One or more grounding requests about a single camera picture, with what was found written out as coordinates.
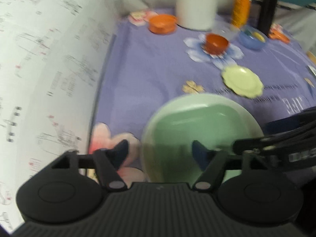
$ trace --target ribbed black surface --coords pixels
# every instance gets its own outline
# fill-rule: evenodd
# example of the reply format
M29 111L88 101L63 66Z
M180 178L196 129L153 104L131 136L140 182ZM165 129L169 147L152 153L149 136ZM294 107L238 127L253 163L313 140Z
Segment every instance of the ribbed black surface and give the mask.
M255 228L223 214L212 197L185 183L135 183L111 194L89 218L70 225L28 222L15 237L299 237L292 224Z

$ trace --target orange object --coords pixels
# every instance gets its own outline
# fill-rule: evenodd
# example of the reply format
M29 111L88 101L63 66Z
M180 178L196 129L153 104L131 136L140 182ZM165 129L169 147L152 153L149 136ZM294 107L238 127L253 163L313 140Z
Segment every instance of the orange object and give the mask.
M251 0L235 0L232 25L241 28L246 24L250 12Z
M204 49L212 55L221 55L228 48L229 41L216 34L207 34Z
M154 34L170 34L176 30L177 18L173 15L161 14L149 20L149 30Z
M290 43L290 39L285 35L285 34L282 34L281 32L275 30L275 29L272 29L270 31L270 34L269 34L269 38L271 39L277 39L277 40L280 40L284 43Z

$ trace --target orange toy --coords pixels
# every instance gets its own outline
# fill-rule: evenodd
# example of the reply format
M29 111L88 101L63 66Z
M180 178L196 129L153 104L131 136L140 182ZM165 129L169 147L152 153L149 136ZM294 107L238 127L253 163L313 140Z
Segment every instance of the orange toy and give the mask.
M282 34L281 32L277 31L276 29L272 29L270 31L269 38L277 39L277 40L280 40L284 43L290 43L290 39L285 34Z
M176 30L177 18L173 15L161 14L149 20L149 30L154 34L170 34Z
M207 34L204 49L212 55L221 55L227 50L229 41L216 34Z

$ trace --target white and blue flower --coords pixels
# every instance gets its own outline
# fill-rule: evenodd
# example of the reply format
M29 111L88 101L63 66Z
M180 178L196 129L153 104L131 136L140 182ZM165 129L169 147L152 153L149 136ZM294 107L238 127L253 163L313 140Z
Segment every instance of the white and blue flower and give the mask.
M239 47L233 44L229 44L228 49L222 55L211 55L203 49L205 44L205 34L200 34L197 38L186 38L183 42L190 49L186 51L189 57L196 62L210 62L213 63L220 70L223 70L226 66L236 65L235 60L239 60L244 57L243 52Z

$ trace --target blue bowl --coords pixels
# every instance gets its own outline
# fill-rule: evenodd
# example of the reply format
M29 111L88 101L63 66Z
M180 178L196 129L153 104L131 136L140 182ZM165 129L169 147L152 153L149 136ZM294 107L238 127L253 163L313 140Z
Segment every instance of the blue bowl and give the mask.
M265 42L261 42L260 40L258 40L256 37L252 36L252 35L247 35L245 32L257 32L259 33L261 36L264 37ZM251 50L261 50L267 43L267 41L269 40L267 38L267 36L265 34L263 34L261 31L259 31L258 29L255 29L253 27L250 26L244 26L240 33L239 33L239 42L246 48L251 49Z

